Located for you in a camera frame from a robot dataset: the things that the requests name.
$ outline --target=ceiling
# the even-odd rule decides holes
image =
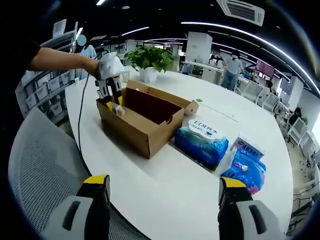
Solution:
[[[317,11],[316,7],[308,9],[308,5],[292,5],[289,0],[282,0],[281,5],[272,0],[243,0],[243,2],[252,3],[265,10],[263,25],[258,26],[226,16],[216,0],[188,2],[185,0],[157,2],[151,0],[106,0],[100,6],[96,5],[98,0],[47,0],[44,2],[41,6],[38,5],[40,10],[37,10],[37,14],[33,16],[39,26],[36,38],[40,43],[52,37],[52,26],[61,19],[68,19],[68,24],[79,21],[79,27],[83,27],[82,34],[89,40],[92,37],[107,35],[103,39],[92,41],[92,44],[97,46],[103,41],[119,44],[127,39],[185,39],[190,31],[204,32],[210,34],[215,43],[242,50],[264,60],[281,72],[300,76],[305,81],[305,86],[309,86],[310,91],[320,97],[318,90],[311,84],[303,71],[268,44],[227,28],[181,24],[181,22],[213,23],[259,36],[290,55],[312,80],[318,81],[317,84],[320,86],[318,48],[320,37],[316,32],[317,27],[313,23]],[[121,36],[123,33],[143,27],[149,28]],[[215,44],[212,45],[212,49],[230,51],[228,47]]]

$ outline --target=air conditioner vent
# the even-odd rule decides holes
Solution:
[[[265,10],[239,0],[216,0],[225,15],[262,26]]]

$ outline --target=blue packaging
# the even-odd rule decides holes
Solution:
[[[216,169],[229,146],[220,130],[197,119],[176,131],[174,143],[210,170]]]
[[[251,154],[243,148],[238,148],[231,167],[221,176],[240,180],[251,194],[255,194],[261,190],[265,182],[266,172],[266,166],[257,155]]]

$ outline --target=round white table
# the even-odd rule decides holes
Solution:
[[[130,79],[138,72],[131,67]],[[78,119],[85,80],[65,89],[70,124],[78,143]],[[232,91],[176,72],[160,73],[149,86],[179,97],[200,99],[197,118],[215,124],[232,143],[238,134],[262,149],[267,174],[253,195],[273,211],[286,232],[293,205],[289,154],[275,118]],[[139,231],[152,240],[219,239],[219,178],[165,145],[145,159],[102,127],[95,79],[89,77],[80,122],[82,156],[92,175],[110,175],[110,200]]]

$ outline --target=cardboard box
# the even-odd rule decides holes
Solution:
[[[196,113],[198,104],[142,83],[129,81],[122,89],[123,116],[96,100],[104,124],[118,132],[140,155],[150,159],[181,127],[185,109]]]

